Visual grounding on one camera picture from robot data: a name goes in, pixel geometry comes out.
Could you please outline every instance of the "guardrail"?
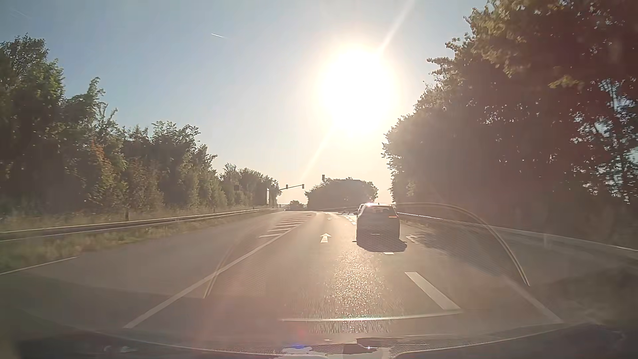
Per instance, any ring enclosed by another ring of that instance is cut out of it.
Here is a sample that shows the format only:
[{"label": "guardrail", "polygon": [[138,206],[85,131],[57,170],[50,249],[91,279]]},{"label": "guardrail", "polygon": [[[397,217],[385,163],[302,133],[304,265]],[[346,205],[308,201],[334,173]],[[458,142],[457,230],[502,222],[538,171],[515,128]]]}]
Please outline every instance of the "guardrail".
[{"label": "guardrail", "polygon": [[194,220],[206,220],[210,218],[226,217],[226,216],[240,215],[245,213],[261,212],[261,211],[278,211],[278,209],[259,208],[256,210],[208,213],[204,215],[155,218],[155,219],[146,219],[146,220],[132,220],[127,222],[109,222],[109,223],[98,223],[98,224],[70,225],[66,227],[21,229],[18,231],[0,232],[0,242],[26,240],[29,238],[62,236],[65,234],[119,231],[119,230],[125,230],[125,229],[137,228],[137,227],[152,227],[155,225],[168,225],[168,224],[174,224],[174,223],[190,222]]},{"label": "guardrail", "polygon": [[403,219],[412,219],[418,222],[436,222],[448,225],[459,225],[463,227],[490,229],[501,236],[503,236],[503,234],[508,234],[505,237],[507,240],[543,246],[544,248],[548,249],[552,249],[554,247],[568,247],[571,249],[577,249],[594,254],[603,253],[620,259],[629,259],[632,262],[638,261],[638,249],[634,248],[626,248],[605,243],[598,243],[594,241],[580,240],[578,238],[557,236],[554,234],[523,231],[520,229],[497,227],[494,225],[482,225],[470,222],[462,222],[458,220],[415,215],[412,213],[397,212],[397,214],[399,215],[399,218],[404,217]]}]

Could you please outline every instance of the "lane marking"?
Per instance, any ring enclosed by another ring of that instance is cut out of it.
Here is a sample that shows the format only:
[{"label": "lane marking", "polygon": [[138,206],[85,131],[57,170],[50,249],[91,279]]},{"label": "lane marking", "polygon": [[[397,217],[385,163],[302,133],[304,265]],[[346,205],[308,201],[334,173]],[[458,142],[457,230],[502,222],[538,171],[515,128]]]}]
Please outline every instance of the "lane marking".
[{"label": "lane marking", "polygon": [[220,269],[212,272],[210,275],[206,276],[206,278],[200,279],[198,282],[196,282],[192,286],[190,286],[190,287],[184,289],[183,291],[173,295],[169,299],[167,299],[167,300],[161,302],[160,304],[156,305],[155,307],[149,309],[146,313],[142,314],[141,316],[138,316],[137,318],[133,319],[128,324],[124,325],[123,328],[130,329],[130,328],[136,327],[141,322],[145,321],[146,319],[149,319],[153,314],[156,314],[157,312],[159,312],[162,309],[166,308],[167,306],[171,305],[173,302],[177,301],[179,298],[182,298],[183,296],[185,296],[188,293],[192,292],[197,287],[201,286],[202,284],[208,282],[209,280],[213,279],[214,277],[217,277],[218,275],[220,275],[223,272],[227,271],[230,267],[234,266],[235,264],[237,264],[237,263],[243,261],[244,259],[252,256],[253,254],[257,253],[260,249],[262,249],[262,248],[266,247],[267,245],[271,244],[272,242],[276,241],[277,239],[279,239],[280,237],[282,237],[284,234],[286,234],[288,232],[290,232],[290,231],[286,231],[284,233],[278,234],[273,239],[267,241],[266,243],[260,245],[259,247],[255,248],[255,249],[251,250],[250,252],[244,254],[243,256],[235,259],[234,261],[226,264],[225,266],[221,267]]},{"label": "lane marking", "polygon": [[439,313],[427,313],[427,314],[412,314],[409,316],[394,316],[394,317],[348,317],[348,318],[281,318],[279,321],[388,321],[397,319],[413,319],[413,318],[428,318],[428,317],[441,317],[441,316],[453,316],[454,314],[463,313],[462,310],[446,310]]},{"label": "lane marking", "polygon": [[529,292],[527,292],[523,287],[519,286],[513,280],[509,279],[506,276],[501,276],[502,279],[510,286],[515,292],[517,292],[520,296],[525,298],[530,304],[532,304],[539,312],[543,313],[544,316],[548,317],[553,323],[564,323],[559,316],[557,316],[554,312],[549,310],[543,303],[539,302],[538,299],[534,298]]},{"label": "lane marking", "polygon": [[432,283],[428,282],[427,279],[421,277],[415,271],[407,271],[405,272],[412,281],[423,290],[432,300],[443,310],[459,310],[461,309],[456,303],[454,303],[450,298],[447,298],[445,294],[441,293],[436,287],[432,285]]},{"label": "lane marking", "polygon": [[58,262],[68,261],[69,259],[74,259],[74,258],[77,258],[77,257],[69,257],[69,258],[64,258],[64,259],[58,259],[56,261],[46,262],[46,263],[42,263],[42,264],[36,264],[36,265],[30,266],[30,267],[24,267],[24,268],[19,268],[19,269],[16,269],[16,270],[4,271],[4,272],[0,273],[0,275],[5,275],[5,274],[9,274],[9,273],[15,273],[17,271],[27,270],[27,269],[31,269],[31,268],[35,268],[35,267],[46,266],[47,264],[54,264],[54,263],[58,263]]}]

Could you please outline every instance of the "grass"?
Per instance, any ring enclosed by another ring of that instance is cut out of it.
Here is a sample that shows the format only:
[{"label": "grass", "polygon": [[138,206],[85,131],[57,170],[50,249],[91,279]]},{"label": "grass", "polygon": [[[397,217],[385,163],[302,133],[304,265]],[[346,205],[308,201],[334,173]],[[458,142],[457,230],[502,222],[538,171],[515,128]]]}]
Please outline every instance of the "grass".
[{"label": "grass", "polygon": [[[264,208],[265,206],[255,206],[255,208]],[[229,212],[252,210],[252,206],[234,206],[227,208],[160,208],[157,210],[146,212],[129,212],[129,220],[143,220],[153,218],[181,217],[188,215],[202,215],[213,212]],[[95,223],[122,222],[126,220],[125,211],[116,213],[87,213],[76,212],[66,213],[62,215],[8,215],[2,217],[0,215],[0,232],[17,231],[20,229],[32,228],[48,228],[48,227],[64,227],[67,225],[82,225]]]},{"label": "grass", "polygon": [[114,232],[67,234],[65,236],[56,236],[51,238],[30,238],[3,242],[0,243],[0,273],[77,256],[83,252],[100,250],[114,247],[116,245],[150,240],[153,238],[166,237],[171,234],[196,231],[201,228],[257,217],[266,213],[270,212],[245,213],[221,218],[211,218],[192,222],[177,222],[169,225],[159,225],[156,227],[128,229]]}]

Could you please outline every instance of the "traffic light pole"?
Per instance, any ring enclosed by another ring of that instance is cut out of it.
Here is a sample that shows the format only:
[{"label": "traffic light pole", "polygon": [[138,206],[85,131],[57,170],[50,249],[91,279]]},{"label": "traffic light pole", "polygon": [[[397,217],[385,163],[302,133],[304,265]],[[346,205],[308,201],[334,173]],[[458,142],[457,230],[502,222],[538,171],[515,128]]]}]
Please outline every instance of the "traffic light pole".
[{"label": "traffic light pole", "polygon": [[287,190],[287,189],[295,188],[295,187],[305,188],[305,187],[306,187],[306,185],[305,185],[305,184],[303,184],[303,185],[296,185],[296,186],[291,186],[291,187],[289,187],[288,185],[286,185],[286,188],[280,188],[280,190]]}]

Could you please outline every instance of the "tree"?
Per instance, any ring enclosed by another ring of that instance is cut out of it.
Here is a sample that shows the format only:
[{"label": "tree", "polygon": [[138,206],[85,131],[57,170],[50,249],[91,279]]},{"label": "tree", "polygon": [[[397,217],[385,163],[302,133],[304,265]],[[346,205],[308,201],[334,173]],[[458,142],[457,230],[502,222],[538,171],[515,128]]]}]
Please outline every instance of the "tree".
[{"label": "tree", "polygon": [[372,202],[378,189],[372,182],[353,179],[326,178],[324,182],[306,191],[308,208],[312,210],[358,206]]},{"label": "tree", "polygon": [[66,98],[63,71],[47,55],[42,39],[0,43],[0,212],[226,208],[252,204],[264,187],[276,202],[276,180],[231,164],[221,176],[212,169],[217,155],[198,144],[195,126],[118,125],[99,78]]},{"label": "tree", "polygon": [[304,205],[296,199],[290,201],[289,206],[290,206],[290,209],[293,211],[299,211],[304,209]]},{"label": "tree", "polygon": [[387,133],[394,200],[616,241],[614,226],[638,214],[638,52],[627,45],[638,40],[636,6],[499,0],[474,10],[471,34],[446,44],[452,59],[428,60],[434,85]]}]

